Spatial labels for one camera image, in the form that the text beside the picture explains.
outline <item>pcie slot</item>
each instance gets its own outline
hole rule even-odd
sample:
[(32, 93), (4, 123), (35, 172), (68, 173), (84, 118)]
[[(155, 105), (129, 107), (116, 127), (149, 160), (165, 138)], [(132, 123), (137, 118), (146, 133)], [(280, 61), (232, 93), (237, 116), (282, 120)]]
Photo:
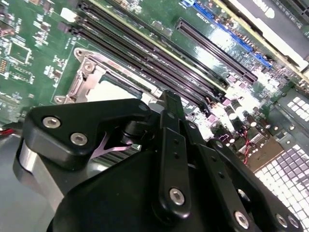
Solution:
[(228, 53), (221, 50), (217, 45), (215, 45), (212, 41), (202, 35), (199, 31), (197, 31), (194, 27), (185, 22), (183, 19), (180, 19), (176, 29), (183, 35), (194, 41), (197, 45), (205, 49), (207, 52), (209, 52), (227, 67), (229, 67), (240, 77), (246, 79), (250, 84), (253, 84), (255, 81), (257, 81), (257, 77), (253, 73), (251, 73), (248, 69), (238, 63)]
[[(124, 40), (122, 37), (120, 37), (117, 33), (114, 33), (113, 31), (108, 30), (108, 28), (105, 28), (102, 24), (99, 24), (98, 22), (94, 21), (93, 19), (86, 17), (83, 21), (80, 21), (79, 24), (81, 26), (84, 26), (88, 29), (93, 30), (94, 32), (98, 32), (100, 34), (103, 34), (113, 40), (114, 42), (118, 43), (120, 46), (124, 47), (125, 49), (129, 50), (130, 53), (134, 54), (135, 57), (139, 58), (141, 61), (145, 63), (149, 63), (151, 66), (155, 67), (157, 70), (164, 70), (166, 73), (167, 78), (172, 78), (177, 80), (177, 82), (181, 83), (184, 86), (187, 86), (187, 88), (191, 91), (194, 91), (194, 89), (197, 86), (194, 86), (191, 84), (191, 82), (187, 82), (179, 75), (177, 72), (177, 68), (171, 69), (170, 67), (173, 67), (172, 63), (169, 63), (168, 60), (165, 60), (162, 58), (164, 64), (157, 61), (157, 59), (154, 59), (154, 57), (147, 54), (144, 50), (145, 47), (142, 46), (142, 44), (139, 44), (141, 47), (135, 46), (131, 43), (128, 43), (126, 40)], [(204, 83), (200, 82), (199, 80), (196, 80), (198, 84), (203, 86), (203, 88), (200, 88), (202, 91), (205, 91), (207, 93), (207, 97), (211, 97), (215, 99), (216, 97), (213, 95), (214, 89), (210, 89), (207, 86), (204, 85)]]
[(302, 0), (285, 0), (309, 23), (309, 6)]
[[(125, 11), (122, 7), (115, 4), (112, 0), (107, 0), (109, 4), (111, 4), (115, 9), (120, 11), (121, 13), (128, 15), (132, 20), (136, 21), (141, 26), (145, 27), (147, 30), (149, 30), (151, 33), (156, 35), (158, 38), (160, 38), (164, 43), (168, 44), (174, 51), (176, 51), (178, 54), (181, 55), (183, 59), (186, 60), (186, 62), (191, 63), (192, 66), (194, 66), (196, 69), (201, 71), (202, 73), (206, 74), (207, 76), (211, 77), (212, 79), (217, 79), (221, 82), (221, 85), (228, 87), (228, 83), (218, 74), (216, 74), (213, 70), (209, 69), (205, 64), (197, 60), (196, 58), (192, 57), (189, 53), (184, 51), (182, 48), (174, 44), (173, 42), (169, 41), (168, 38), (165, 38), (160, 33), (158, 33), (156, 30), (154, 30), (152, 27), (147, 25), (146, 23), (139, 20), (135, 15)], [(137, 41), (140, 41), (144, 44), (144, 46), (148, 47), (148, 49), (151, 49), (152, 51), (156, 52), (156, 55), (161, 55), (165, 59), (171, 60), (172, 58), (167, 55), (165, 52), (161, 51), (160, 48), (156, 47), (154, 44), (150, 43), (146, 39), (141, 38), (138, 36), (132, 29), (128, 28), (126, 25), (122, 24), (112, 16), (110, 16), (108, 13), (104, 12), (100, 8), (98, 8), (96, 5), (90, 3), (89, 1), (83, 0), (80, 2), (78, 7), (85, 13), (90, 13), (92, 15), (95, 15), (97, 18), (100, 18), (102, 20), (108, 21), (109, 23), (115, 24), (118, 28), (125, 31), (131, 38), (134, 38)], [(178, 69), (182, 70), (183, 72), (186, 72), (188, 75), (197, 75), (193, 73), (189, 68), (185, 67), (179, 62), (174, 63), (174, 65), (178, 65)], [(199, 77), (199, 81), (203, 81), (205, 86), (213, 88), (203, 77)]]
[(240, 46), (242, 46), (247, 52), (250, 53), (251, 56), (253, 56), (254, 58), (256, 58), (259, 62), (261, 62), (263, 65), (265, 65), (268, 68), (271, 68), (271, 64), (266, 61), (260, 54), (255, 54), (253, 52), (253, 48), (251, 46), (249, 46), (248, 44), (246, 44), (246, 42), (244, 42), (241, 38), (239, 38), (237, 35), (235, 35), (233, 32), (231, 32), (230, 30), (226, 29), (226, 27), (224, 25), (222, 25), (219, 22), (216, 22), (214, 20), (214, 15), (208, 11), (206, 11), (203, 7), (201, 7), (197, 2), (194, 2), (193, 4), (193, 8), (196, 9), (198, 12), (200, 12), (204, 17), (207, 18), (207, 20), (209, 20), (211, 23), (213, 23), (214, 25), (216, 25), (218, 28), (220, 28), (221, 30), (225, 31), (226, 33), (228, 33), (235, 42), (237, 42)]
[(180, 96), (183, 96), (186, 100), (190, 101), (191, 103), (201, 106), (203, 103), (203, 97), (201, 97), (199, 94), (195, 96), (186, 92), (185, 87), (180, 88), (176, 85), (174, 85), (170, 80), (162, 77), (160, 74), (158, 74), (156, 71), (152, 70), (151, 68), (147, 67), (146, 65), (139, 63), (134, 58), (128, 56), (126, 53), (122, 52), (121, 50), (113, 47), (109, 43), (103, 41), (98, 36), (94, 35), (93, 33), (85, 30), (84, 28), (75, 28), (67, 26), (68, 29), (67, 32), (70, 32), (73, 35), (80, 36), (88, 41), (93, 42), (100, 48), (111, 52), (113, 56), (116, 59), (123, 60), (127, 65), (131, 67), (131, 69), (135, 72), (137, 72), (141, 76), (146, 76), (147, 78), (151, 80), (155, 80), (159, 83), (161, 83), (163, 86), (166, 86), (168, 89), (174, 91), (175, 93), (179, 94)]

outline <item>silver screw head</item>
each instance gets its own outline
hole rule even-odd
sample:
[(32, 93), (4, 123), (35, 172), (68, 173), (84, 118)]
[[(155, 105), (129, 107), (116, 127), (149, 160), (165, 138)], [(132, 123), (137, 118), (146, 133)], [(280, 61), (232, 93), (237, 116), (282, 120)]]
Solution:
[(71, 142), (78, 146), (84, 146), (88, 142), (87, 137), (84, 134), (78, 132), (73, 133), (70, 138)]
[(84, 65), (84, 68), (85, 68), (86, 71), (91, 72), (91, 71), (93, 71), (94, 66), (90, 62), (86, 62), (85, 65)]
[(169, 197), (176, 205), (184, 204), (184, 195), (179, 189), (172, 188), (169, 191)]
[(217, 144), (218, 147), (223, 148), (223, 144), (221, 142), (216, 141), (216, 144)]
[(288, 227), (288, 223), (280, 214), (276, 214), (276, 219), (284, 228)]
[(196, 128), (196, 125), (192, 122), (189, 122), (189, 126), (192, 128), (192, 129), (195, 129)]
[(240, 211), (236, 211), (234, 213), (234, 217), (237, 221), (237, 223), (244, 229), (248, 229), (249, 228), (249, 221), (248, 219), (240, 212)]
[(170, 118), (175, 118), (175, 116), (174, 116), (173, 113), (168, 113), (168, 116), (169, 116)]
[(143, 111), (146, 111), (146, 110), (147, 110), (147, 107), (144, 106), (144, 105), (142, 105), (142, 104), (139, 105), (139, 108), (140, 108), (141, 110), (143, 110)]
[(61, 126), (61, 122), (56, 117), (45, 117), (43, 119), (43, 125), (47, 128), (55, 129)]
[(296, 227), (296, 228), (299, 227), (298, 222), (297, 222), (291, 215), (288, 216), (288, 219), (289, 219), (290, 223), (291, 223), (294, 227)]

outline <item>green circuit board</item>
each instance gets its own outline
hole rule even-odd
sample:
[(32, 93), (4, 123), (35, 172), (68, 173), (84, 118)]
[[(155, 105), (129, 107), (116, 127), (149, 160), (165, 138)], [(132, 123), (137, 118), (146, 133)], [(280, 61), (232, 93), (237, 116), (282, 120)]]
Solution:
[[(115, 9), (110, 2), (104, 0), (91, 0), (91, 2), (118, 20), (127, 23), (128, 27), (133, 28), (152, 43), (158, 44), (171, 56), (185, 63), (179, 54), (173, 52), (149, 30)], [(59, 22), (66, 21), (60, 16), (63, 8), (75, 12), (67, 0), (10, 0), (9, 2), (2, 0), (0, 3), (5, 7), (4, 14), (0, 14), (1, 22), (14, 28), (13, 33), (0, 37), (1, 125), (18, 121), (31, 107), (55, 104), (55, 95), (67, 94), (80, 66), (80, 62), (73, 55), (74, 48), (81, 47), (102, 53), (105, 51), (85, 39), (65, 34), (58, 29)], [(125, 5), (123, 1), (114, 3), (122, 4), (128, 13), (137, 16), (225, 78), (233, 90), (232, 94), (229, 93), (229, 97), (251, 96), (255, 99), (259, 107), (264, 109), (263, 115), (267, 114), (267, 108), (283, 92), (301, 80), (296, 73), (276, 59), (275, 55), (263, 47), (236, 21), (234, 21), (236, 31), (246, 36), (261, 54), (273, 57), (272, 68), (269, 71), (262, 72), (263, 64), (246, 53), (242, 47), (231, 41), (228, 35), (201, 17), (194, 9), (184, 9), (178, 0), (130, 0)], [(210, 3), (208, 0), (202, 2), (205, 7), (209, 7)], [(213, 3), (210, 10), (220, 17), (229, 17), (224, 10)], [(259, 81), (252, 86), (243, 84), (227, 66), (179, 33), (175, 25), (180, 17), (254, 72), (259, 77)], [(221, 87), (217, 80), (206, 75), (204, 77)], [(189, 105), (188, 109), (188, 111), (194, 111), (195, 107)]]

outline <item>capacitor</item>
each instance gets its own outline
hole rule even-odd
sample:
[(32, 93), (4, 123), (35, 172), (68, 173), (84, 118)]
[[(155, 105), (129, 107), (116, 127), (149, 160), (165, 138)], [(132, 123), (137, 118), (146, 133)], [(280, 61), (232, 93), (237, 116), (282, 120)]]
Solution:
[(225, 112), (230, 120), (234, 120), (235, 118), (237, 118), (237, 114), (235, 113), (235, 111), (231, 106), (227, 106), (225, 108)]
[(233, 100), (231, 102), (231, 105), (232, 105), (232, 107), (234, 108), (234, 110), (236, 111), (237, 114), (241, 114), (244, 111), (243, 107), (241, 106), (241, 104), (237, 100)]
[(232, 125), (235, 129), (235, 131), (242, 131), (244, 128), (244, 124), (242, 123), (242, 121), (239, 118), (236, 118), (235, 120), (232, 121)]
[(251, 127), (255, 127), (257, 124), (252, 115), (246, 116), (246, 120), (248, 121)]
[(261, 125), (263, 127), (265, 127), (266, 129), (271, 128), (271, 125), (269, 124), (269, 122), (267, 122), (267, 120), (265, 118), (261, 118), (259, 121), (260, 121)]

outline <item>ram slot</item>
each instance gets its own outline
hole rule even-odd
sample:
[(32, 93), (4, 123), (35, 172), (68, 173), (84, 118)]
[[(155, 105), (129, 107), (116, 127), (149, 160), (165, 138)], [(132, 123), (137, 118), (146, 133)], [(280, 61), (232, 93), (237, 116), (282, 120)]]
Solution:
[(190, 38), (198, 46), (205, 49), (220, 62), (229, 67), (237, 75), (247, 80), (248, 83), (253, 84), (255, 81), (257, 81), (257, 76), (251, 73), (243, 65), (238, 63), (228, 53), (220, 49), (217, 45), (215, 45), (212, 41), (202, 35), (198, 30), (185, 22), (183, 19), (179, 20), (176, 29), (186, 37)]
[(74, 27), (70, 25), (66, 25), (62, 23), (59, 26), (64, 32), (69, 32), (75, 36), (80, 36), (94, 44), (96, 44), (101, 49), (111, 53), (113, 57), (119, 60), (123, 60), (133, 71), (137, 72), (140, 76), (145, 76), (150, 80), (155, 80), (160, 83), (162, 86), (165, 86), (166, 89), (170, 89), (175, 93), (182, 96), (184, 99), (190, 101), (191, 103), (201, 106), (204, 102), (204, 99), (199, 94), (190, 93), (188, 89), (184, 86), (178, 85), (176, 86), (170, 79), (162, 76), (160, 71), (154, 70), (153, 68), (139, 62), (138, 60), (130, 57), (126, 52), (112, 46), (108, 42), (102, 40), (102, 38), (98, 37), (97, 35), (91, 33), (90, 31), (81, 28), (81, 27)]
[(94, 33), (101, 34), (106, 36), (107, 38), (111, 39), (114, 43), (117, 43), (117, 47), (125, 48), (132, 57), (138, 59), (139, 62), (143, 62), (145, 64), (150, 65), (155, 70), (158, 70), (162, 76), (169, 80), (175, 80), (177, 83), (181, 83), (181, 85), (185, 86), (190, 92), (194, 92), (196, 96), (200, 96), (201, 98), (212, 98), (214, 99), (214, 95), (210, 90), (201, 89), (200, 92), (205, 92), (205, 94), (199, 94), (199, 91), (196, 91), (198, 86), (193, 85), (191, 82), (186, 81), (183, 77), (179, 74), (173, 72), (171, 69), (167, 68), (164, 64), (158, 62), (153, 57), (149, 56), (143, 49), (138, 48), (131, 43), (127, 43), (122, 37), (117, 35), (116, 33), (108, 30), (107, 28), (103, 27), (103, 25), (99, 24), (98, 22), (88, 18), (87, 20), (83, 20), (80, 23), (81, 26), (90, 29)]
[[(143, 37), (139, 36), (135, 31), (127, 27), (125, 24), (119, 22), (114, 17), (110, 16), (108, 13), (106, 13), (104, 10), (100, 9), (96, 5), (90, 3), (89, 1), (83, 0), (78, 5), (79, 9), (82, 10), (86, 14), (93, 15), (95, 18), (98, 18), (100, 20), (106, 21), (109, 24), (113, 25), (114, 27), (120, 29), (123, 33), (125, 33), (130, 39), (134, 40), (135, 42), (138, 42), (139, 44), (142, 44), (147, 49), (150, 49), (152, 52), (155, 52), (156, 56), (159, 56), (162, 60), (164, 59), (166, 63), (170, 64), (170, 67), (174, 67), (175, 72), (182, 72), (186, 75), (190, 76), (191, 78), (194, 78), (194, 81), (200, 82), (204, 85), (204, 87), (211, 89), (213, 92), (221, 92), (221, 94), (225, 93), (225, 89), (228, 88), (228, 83), (218, 74), (216, 74), (214, 71), (209, 69), (206, 65), (202, 64), (198, 60), (195, 59), (195, 61), (192, 61), (194, 59), (193, 57), (190, 57), (188, 53), (186, 53), (184, 50), (176, 46), (172, 42), (168, 42), (165, 40), (165, 43), (169, 43), (169, 45), (172, 47), (174, 51), (177, 52), (177, 54), (181, 54), (180, 56), (183, 58), (186, 58), (185, 60), (189, 63), (192, 63), (192, 66), (194, 68), (198, 69), (201, 73), (204, 73), (206, 76), (211, 77), (212, 80), (216, 80), (218, 82), (217, 85), (213, 85), (209, 83), (209, 80), (206, 80), (203, 76), (200, 76), (199, 74), (193, 72), (190, 68), (183, 65), (178, 60), (175, 60), (168, 54), (166, 54), (164, 51), (162, 51), (158, 46), (154, 45), (153, 43), (149, 42), (147, 39), (144, 39)], [(123, 12), (123, 9), (118, 8), (119, 6), (115, 6), (115, 8), (121, 12)], [(128, 12), (123, 12), (124, 14), (128, 14), (131, 17), (131, 14)], [(137, 23), (144, 26), (146, 29), (148, 29), (151, 33), (157, 35), (159, 38), (162, 36), (158, 34), (153, 28), (148, 26), (147, 24), (143, 23), (139, 19), (137, 19), (135, 16), (132, 15), (132, 19), (137, 21)]]

